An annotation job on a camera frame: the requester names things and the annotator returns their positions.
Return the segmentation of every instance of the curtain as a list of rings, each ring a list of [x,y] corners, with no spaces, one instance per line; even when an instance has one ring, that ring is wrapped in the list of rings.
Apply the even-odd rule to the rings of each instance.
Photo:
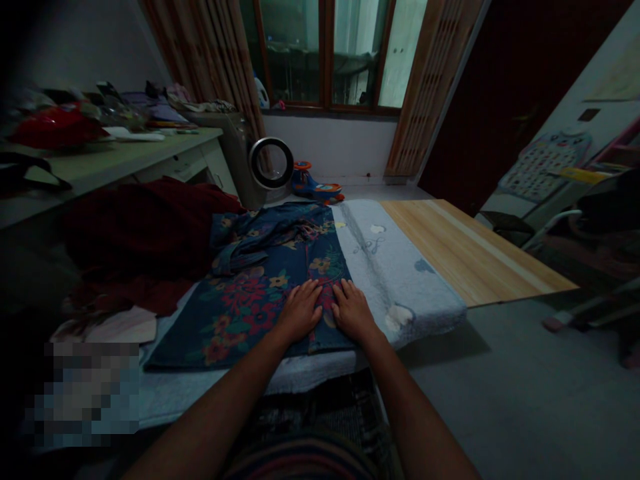
[[[481,5],[482,0],[427,3],[385,175],[420,170]]]
[[[173,79],[196,101],[222,99],[247,120],[254,140],[266,136],[249,46],[237,1],[142,0]]]

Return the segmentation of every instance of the pixelated area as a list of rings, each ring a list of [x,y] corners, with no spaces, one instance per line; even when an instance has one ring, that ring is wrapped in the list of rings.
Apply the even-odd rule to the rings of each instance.
[[[53,382],[25,411],[34,447],[104,447],[110,435],[138,430],[138,344],[46,343],[44,351]]]

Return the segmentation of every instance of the dark red cloth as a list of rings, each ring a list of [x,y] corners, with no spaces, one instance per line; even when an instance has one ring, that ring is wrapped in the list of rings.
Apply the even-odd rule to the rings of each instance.
[[[211,216],[225,212],[246,210],[215,185],[169,177],[96,191],[63,218],[67,253],[92,290],[168,315],[208,272]]]

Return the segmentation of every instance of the floral print fabric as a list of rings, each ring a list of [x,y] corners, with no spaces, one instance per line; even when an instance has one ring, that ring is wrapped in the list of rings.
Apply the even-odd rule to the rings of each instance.
[[[197,286],[146,369],[228,368],[271,328],[289,292],[308,279],[323,291],[323,318],[288,357],[354,349],[336,329],[332,283],[351,278],[331,209],[318,203],[213,216],[210,274]]]

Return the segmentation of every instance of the poster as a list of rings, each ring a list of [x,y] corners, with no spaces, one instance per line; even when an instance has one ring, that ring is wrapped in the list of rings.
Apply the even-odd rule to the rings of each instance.
[[[585,101],[640,100],[640,34]]]

